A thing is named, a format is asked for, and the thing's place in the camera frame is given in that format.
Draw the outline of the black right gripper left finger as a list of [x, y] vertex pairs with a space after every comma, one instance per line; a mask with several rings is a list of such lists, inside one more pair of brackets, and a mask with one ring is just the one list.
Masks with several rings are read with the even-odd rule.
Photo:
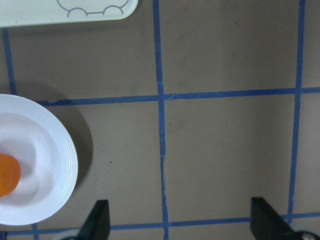
[[107, 240], [110, 235], [109, 201], [97, 200], [77, 234], [78, 240]]

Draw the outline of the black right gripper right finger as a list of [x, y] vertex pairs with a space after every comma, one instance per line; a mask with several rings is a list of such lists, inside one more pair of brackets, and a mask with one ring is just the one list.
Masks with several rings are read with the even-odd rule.
[[250, 200], [250, 230], [256, 240], [309, 240], [307, 231], [293, 230], [262, 197]]

